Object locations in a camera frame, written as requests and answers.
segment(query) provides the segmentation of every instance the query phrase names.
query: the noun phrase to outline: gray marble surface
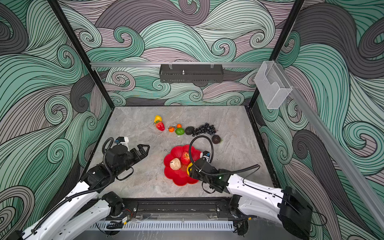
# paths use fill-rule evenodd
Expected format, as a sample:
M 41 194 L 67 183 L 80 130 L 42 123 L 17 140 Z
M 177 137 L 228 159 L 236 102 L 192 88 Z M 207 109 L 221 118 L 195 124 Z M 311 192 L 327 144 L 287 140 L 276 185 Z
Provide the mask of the gray marble surface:
M 155 115 L 163 118 L 165 131 L 161 132 L 153 125 Z M 218 192 L 207 194 L 201 188 L 200 182 L 179 187 L 164 176 L 164 157 L 170 153 L 173 147 L 184 146 L 193 139 L 192 135 L 186 134 L 177 137 L 174 132 L 167 130 L 168 126 L 180 123 L 183 128 L 198 127 L 205 122 L 214 124 L 218 129 L 217 134 L 223 139 L 222 143 L 214 144 L 212 161 L 214 167 L 238 170 L 257 163 L 261 166 L 260 169 L 247 179 L 266 186 L 273 186 L 243 106 L 117 107 L 89 167 L 94 167 L 102 161 L 101 148 L 109 137 L 128 137 L 129 148 L 137 148 L 138 144 L 148 144 L 151 148 L 149 155 L 133 166 L 134 174 L 132 176 L 124 181 L 115 180 L 99 196 L 110 191 L 127 198 L 229 196 L 227 193 Z M 210 151 L 210 145 L 206 139 L 196 140 L 193 146 L 200 151 Z M 251 171 L 239 175 L 245 177 L 249 173 Z

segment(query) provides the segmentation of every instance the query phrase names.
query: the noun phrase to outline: strawberry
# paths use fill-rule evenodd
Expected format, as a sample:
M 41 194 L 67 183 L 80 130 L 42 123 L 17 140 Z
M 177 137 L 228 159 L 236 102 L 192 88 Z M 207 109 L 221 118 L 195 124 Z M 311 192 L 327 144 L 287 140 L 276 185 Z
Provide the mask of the strawberry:
M 156 121 L 156 127 L 160 131 L 164 131 L 165 130 L 164 123 L 162 121 Z

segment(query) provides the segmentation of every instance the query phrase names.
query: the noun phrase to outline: black metal frame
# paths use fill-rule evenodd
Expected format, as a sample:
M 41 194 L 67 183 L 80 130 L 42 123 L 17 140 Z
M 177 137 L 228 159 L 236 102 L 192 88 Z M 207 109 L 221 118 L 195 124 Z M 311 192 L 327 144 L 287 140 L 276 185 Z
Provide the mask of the black metal frame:
M 257 140 L 257 143 L 259 144 L 260 151 L 263 155 L 266 168 L 268 169 L 268 173 L 271 176 L 271 180 L 274 187 L 281 188 L 281 185 L 279 183 L 279 179 L 277 178 L 275 169 L 273 167 L 272 161 L 269 158 L 268 150 L 265 147 L 264 141 L 262 139 L 262 136 L 260 134 L 259 128 L 256 125 L 255 117 L 253 116 L 253 113 L 251 112 L 251 109 L 247 106 L 245 106 L 245 111 L 247 112 L 249 121 L 251 122 L 251 126 L 253 128 L 253 132 L 255 133 L 255 137 Z
M 87 54 L 85 53 L 83 47 L 81 46 L 80 41 L 76 37 L 76 34 L 74 33 L 73 29 L 71 28 L 71 25 L 70 25 L 68 19 L 66 18 L 66 16 L 64 15 L 64 12 L 61 9 L 58 1 L 57 0 L 48 0 L 48 3 L 51 6 L 53 12 L 55 13 L 55 15 L 56 15 L 57 19 L 59 20 L 61 26 L 63 27 L 64 31 L 67 33 L 68 38 L 72 42 L 75 50 L 77 51 L 77 53 L 80 56 L 81 60 L 83 61 L 84 65 L 86 66 L 89 74 L 91 75 L 91 77 L 95 81 L 96 85 L 98 86 L 101 94 L 103 95 L 103 97 L 107 101 L 109 107 L 113 110 L 115 106 L 112 102 L 111 97 L 109 96 L 107 90 L 105 89 L 103 82 L 101 81 L 97 72 L 91 68 L 91 65 L 90 65 L 91 61 L 88 58 Z
M 146 218 L 156 214 L 205 214 L 208 218 L 239 220 L 230 212 L 231 197 L 182 197 L 182 198 L 122 198 L 124 208 L 132 212 L 132 217 Z M 98 200 L 92 199 L 76 215 L 86 211 Z M 119 221 L 124 218 L 107 217 L 106 220 Z
M 269 61 L 276 61 L 277 60 L 277 57 L 279 56 L 279 53 L 280 53 L 280 51 L 281 51 L 281 49 L 285 43 L 285 40 L 288 38 L 289 33 L 291 32 L 293 24 L 295 23 L 295 20 L 296 20 L 298 14 L 300 12 L 300 9 L 301 9 L 303 3 L 304 3 L 304 0 L 295 0 L 294 4 L 292 6 L 292 9 L 289 13 L 289 16 L 288 16 L 288 18 L 284 24 L 283 30 L 281 31 L 281 34 L 277 40 L 275 48 L 273 49 L 272 54 L 269 58 Z M 269 157 L 268 150 L 265 147 L 265 144 L 264 144 L 264 141 L 261 137 L 260 131 L 256 125 L 255 116 L 252 113 L 252 108 L 255 106 L 255 103 L 256 103 L 256 100 L 257 100 L 259 94 L 260 94 L 259 90 L 256 89 L 255 92 L 253 93 L 251 101 L 249 102 L 249 105 L 245 106 L 245 110 L 247 111 L 249 121 L 251 122 L 251 125 L 252 125 L 253 131 L 255 133 L 257 142 L 260 146 L 260 150 L 261 150 L 261 153 L 263 154 L 265 164 L 266 164 L 268 172 L 271 176 L 273 185 L 275 187 L 280 188 L 281 186 L 280 186 L 279 180 L 277 178 L 275 169 L 273 167 L 272 161 Z
M 108 122 L 109 122 L 109 120 L 111 119 L 111 116 L 112 116 L 113 111 L 114 111 L 114 109 L 111 110 L 111 113 L 109 114 L 108 119 L 107 119 L 107 121 L 105 122 L 103 129 L 101 130 L 101 134 L 100 134 L 99 138 L 98 138 L 97 141 L 96 141 L 96 145 L 95 145 L 95 147 L 93 148 L 91 154 L 89 155 L 89 159 L 88 159 L 87 163 L 85 164 L 85 167 L 84 167 L 84 169 L 83 169 L 83 172 L 82 172 L 81 175 L 80 175 L 80 178 L 82 178 L 82 177 L 84 176 L 84 174 L 87 173 L 89 164 L 91 163 L 91 160 L 92 160 L 92 158 L 93 158 L 93 155 L 94 155 L 95 152 L 96 152 L 96 149 L 97 149 L 97 147 L 98 147 L 98 145 L 99 145 L 99 142 L 100 142 L 100 140 L 101 140 L 101 137 L 102 137 L 103 134 L 104 134 L 105 128 L 107 127 Z

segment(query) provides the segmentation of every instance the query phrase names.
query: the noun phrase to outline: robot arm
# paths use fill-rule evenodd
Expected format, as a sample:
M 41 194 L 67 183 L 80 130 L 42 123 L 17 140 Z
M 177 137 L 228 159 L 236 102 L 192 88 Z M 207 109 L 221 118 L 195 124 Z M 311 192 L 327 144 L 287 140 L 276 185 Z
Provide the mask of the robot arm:
M 281 224 L 296 237 L 309 239 L 312 207 L 293 188 L 283 190 L 267 187 L 228 170 L 217 170 L 204 157 L 191 163 L 187 173 L 194 179 L 208 183 L 211 189 L 233 194 L 230 209 L 234 216 L 245 219 L 250 216 L 263 217 Z
M 104 143 L 103 149 L 110 140 L 113 141 L 112 138 L 108 139 Z M 149 145 L 139 144 L 137 146 L 139 150 L 133 148 L 128 151 L 127 141 L 126 137 L 119 137 L 114 141 L 116 145 L 112 148 L 110 148 L 112 145 L 110 143 L 109 147 L 103 150 L 105 163 L 100 163 L 89 169 L 74 189 L 60 204 L 54 207 L 54 211 L 51 210 L 51 214 L 46 214 L 23 232 L 11 233 L 7 240 L 24 240 L 27 238 L 29 240 L 71 240 L 97 220 L 108 215 L 118 216 L 123 210 L 122 199 L 114 192 L 110 192 L 105 194 L 90 210 L 70 220 L 89 200 L 95 198 L 115 178 L 118 179 L 119 174 L 132 168 L 134 164 L 148 155 Z

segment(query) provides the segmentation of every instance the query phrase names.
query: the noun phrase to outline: black cable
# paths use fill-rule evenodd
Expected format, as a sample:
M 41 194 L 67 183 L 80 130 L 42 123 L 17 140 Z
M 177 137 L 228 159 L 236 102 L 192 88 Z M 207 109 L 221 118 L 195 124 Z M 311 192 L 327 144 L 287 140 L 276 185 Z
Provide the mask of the black cable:
M 253 166 L 250 166 L 250 167 L 246 167 L 246 168 L 243 168 L 243 169 L 240 169 L 240 170 L 228 171 L 228 172 L 223 172 L 223 173 L 208 173 L 208 172 L 205 172 L 205 171 L 203 171 L 202 169 L 198 168 L 195 165 L 195 161 L 193 160 L 192 153 L 191 153 L 193 142 L 196 139 L 200 138 L 200 137 L 208 139 L 209 143 L 211 144 L 211 159 L 213 159 L 213 157 L 214 157 L 214 146 L 213 146 L 212 141 L 211 141 L 211 139 L 209 137 L 204 136 L 204 135 L 200 135 L 200 136 L 197 136 L 194 139 L 192 139 L 191 143 L 189 144 L 188 153 L 189 153 L 189 158 L 191 160 L 192 165 L 198 170 L 198 172 L 201 172 L 201 173 L 203 173 L 205 175 L 208 175 L 208 176 L 215 176 L 216 177 L 216 176 L 230 175 L 230 174 L 237 174 L 237 173 L 241 173 L 241 172 L 246 172 L 246 171 L 249 171 L 249 170 L 254 169 L 254 168 L 259 166 L 258 164 L 256 164 L 256 165 L 253 165 Z
M 276 195 L 276 194 L 273 194 L 273 195 L 276 196 L 276 197 L 281 198 L 284 202 L 288 203 L 288 205 L 291 206 L 291 208 L 293 208 L 298 214 L 301 215 L 301 213 L 300 213 L 296 208 L 294 208 L 294 207 L 292 206 L 292 204 L 290 204 L 289 202 L 287 202 L 287 200 L 285 200 L 284 198 L 282 198 L 281 196 L 278 196 L 278 195 Z
M 122 228 L 124 227 L 124 223 L 123 222 L 117 222 L 117 221 L 111 221 L 111 224 L 110 225 L 107 225 L 107 229 L 119 229 L 119 228 Z
M 239 221 L 239 222 L 233 222 L 234 225 L 238 225 L 239 223 L 242 223 L 242 222 L 245 222 L 245 221 L 249 221 L 250 219 L 249 218 L 257 218 L 256 215 L 245 215 L 244 216 L 244 219 Z
M 123 181 L 123 180 L 126 180 L 127 178 L 129 178 L 132 174 L 133 174 L 133 167 L 130 167 L 128 168 L 129 169 L 132 169 L 132 172 L 130 174 L 128 174 L 126 177 L 122 178 L 122 179 L 119 179 L 116 175 L 116 179 L 119 180 L 119 181 Z
M 325 226 L 327 224 L 328 218 L 324 214 L 321 214 L 319 212 L 312 212 L 312 213 L 316 213 L 316 214 L 318 214 L 320 216 L 323 216 L 325 218 L 325 223 L 323 223 L 323 224 L 316 224 L 316 223 L 311 222 L 311 224 L 313 224 L 315 226 L 319 226 L 319 227 Z
M 105 149 L 105 146 L 107 145 L 107 142 L 110 142 L 109 143 L 109 147 L 107 149 Z M 101 148 L 101 151 L 103 152 L 103 154 L 105 154 L 105 152 L 112 147 L 113 142 L 114 142 L 114 139 L 112 137 L 108 138 L 104 142 L 103 147 Z
M 95 223 L 96 224 L 96 227 L 102 232 L 102 233 L 104 233 L 105 235 L 107 235 L 107 237 L 109 237 L 110 235 L 109 234 L 107 234 L 106 232 L 104 232 L 104 231 L 102 231 L 100 228 L 99 228 L 99 226 L 97 225 L 97 223 Z
M 28 235 L 26 238 L 23 238 L 23 240 L 29 238 L 32 234 L 33 234 L 33 232 L 30 235 Z
M 204 184 L 204 183 L 206 183 L 206 182 L 203 182 L 203 181 L 201 182 L 201 187 L 203 188 L 204 192 L 206 192 L 206 193 L 208 193 L 208 194 L 212 194 L 212 193 L 216 192 L 216 189 L 214 189 L 213 192 L 208 192 L 207 190 L 205 190 L 204 187 L 203 187 L 203 184 Z
M 103 148 L 105 147 L 106 143 L 109 141 L 109 145 L 108 145 L 108 149 L 111 148 L 112 144 L 113 144 L 113 138 L 110 137 L 107 139 L 107 141 L 105 141 L 105 143 L 103 144 Z M 47 220 L 47 218 L 52 215 L 57 209 L 59 209 L 62 205 L 64 205 L 66 202 L 70 201 L 71 199 L 75 198 L 75 197 L 78 197 L 78 196 L 81 196 L 81 195 L 84 195 L 84 194 L 89 194 L 89 193 L 92 193 L 92 192 L 96 192 L 96 191 L 99 191 L 103 188 L 105 188 L 106 186 L 108 186 L 112 180 L 113 180 L 113 173 L 111 171 L 111 169 L 109 168 L 107 162 L 106 162 L 106 157 L 107 157 L 107 154 L 106 154 L 106 150 L 104 150 L 104 155 L 103 155 L 103 164 L 105 166 L 105 168 L 107 169 L 108 171 L 108 174 L 109 174 L 109 181 L 108 183 L 105 185 L 105 186 L 102 186 L 102 187 L 99 187 L 99 188 L 96 188 L 96 189 L 93 189 L 93 190 L 87 190 L 87 191 L 83 191 L 83 192 L 79 192 L 79 193 L 76 193 L 76 194 L 73 194 L 69 197 L 66 197 L 63 201 L 59 202 L 56 206 L 54 206 L 51 210 L 49 210 L 49 212 L 47 214 L 45 214 L 41 219 L 40 221 L 36 224 L 36 226 L 31 230 L 31 232 L 33 234 L 36 233 L 36 230 L 39 229 L 41 227 L 41 225 L 45 222 L 45 220 Z
M 254 174 L 255 172 L 257 172 L 257 170 L 260 169 L 260 165 L 258 165 L 258 166 L 259 166 L 259 167 L 258 167 L 256 170 L 254 170 L 253 172 L 251 172 L 250 174 L 248 174 L 246 177 L 243 178 L 243 183 L 244 183 L 244 179 L 246 179 L 247 177 L 251 176 L 252 174 Z

